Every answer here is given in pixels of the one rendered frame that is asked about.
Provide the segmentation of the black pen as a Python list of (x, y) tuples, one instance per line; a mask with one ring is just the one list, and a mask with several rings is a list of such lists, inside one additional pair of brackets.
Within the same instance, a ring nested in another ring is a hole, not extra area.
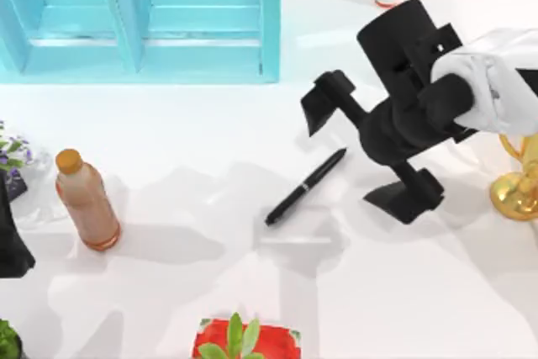
[(265, 218), (265, 224), (272, 226), (281, 221), (302, 198), (319, 184), (345, 157), (346, 148), (340, 148), (296, 186)]

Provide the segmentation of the gold trophy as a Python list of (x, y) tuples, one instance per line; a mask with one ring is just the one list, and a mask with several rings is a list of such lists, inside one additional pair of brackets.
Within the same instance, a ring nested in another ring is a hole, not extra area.
[(505, 151), (520, 164), (520, 170), (497, 178), (489, 188), (490, 200), (508, 219), (538, 219), (538, 133), (524, 136), (519, 150), (506, 135), (500, 135), (499, 140)]

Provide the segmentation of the light blue rack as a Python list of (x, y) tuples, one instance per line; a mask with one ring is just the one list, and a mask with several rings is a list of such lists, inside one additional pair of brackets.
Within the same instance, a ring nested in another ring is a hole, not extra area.
[(264, 83), (281, 0), (0, 0), (0, 83)]

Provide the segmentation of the succulent in red pot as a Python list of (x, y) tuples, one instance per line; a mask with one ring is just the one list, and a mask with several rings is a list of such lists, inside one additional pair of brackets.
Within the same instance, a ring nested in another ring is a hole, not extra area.
[(229, 319), (203, 319), (194, 340), (192, 359), (302, 359), (301, 335), (259, 319), (244, 324)]

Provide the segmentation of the brown bottle with orange cap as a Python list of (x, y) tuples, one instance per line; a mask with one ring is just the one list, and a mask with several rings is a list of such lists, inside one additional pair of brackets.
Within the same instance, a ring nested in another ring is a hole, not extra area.
[(121, 235), (121, 224), (99, 171), (74, 149), (59, 152), (55, 164), (58, 169), (55, 190), (81, 241), (95, 251), (112, 248)]

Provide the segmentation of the purple flower plant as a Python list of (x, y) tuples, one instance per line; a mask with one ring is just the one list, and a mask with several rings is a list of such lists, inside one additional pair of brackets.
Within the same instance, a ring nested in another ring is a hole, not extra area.
[(29, 142), (21, 135), (6, 134), (6, 123), (0, 119), (0, 178), (3, 179), (9, 202), (28, 191), (22, 169), (30, 165), (33, 159)]

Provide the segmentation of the green leafy plant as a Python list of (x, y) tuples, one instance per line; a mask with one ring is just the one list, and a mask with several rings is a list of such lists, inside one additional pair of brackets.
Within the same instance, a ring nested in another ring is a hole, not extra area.
[(22, 354), (18, 333), (8, 321), (0, 319), (0, 359), (21, 359)]

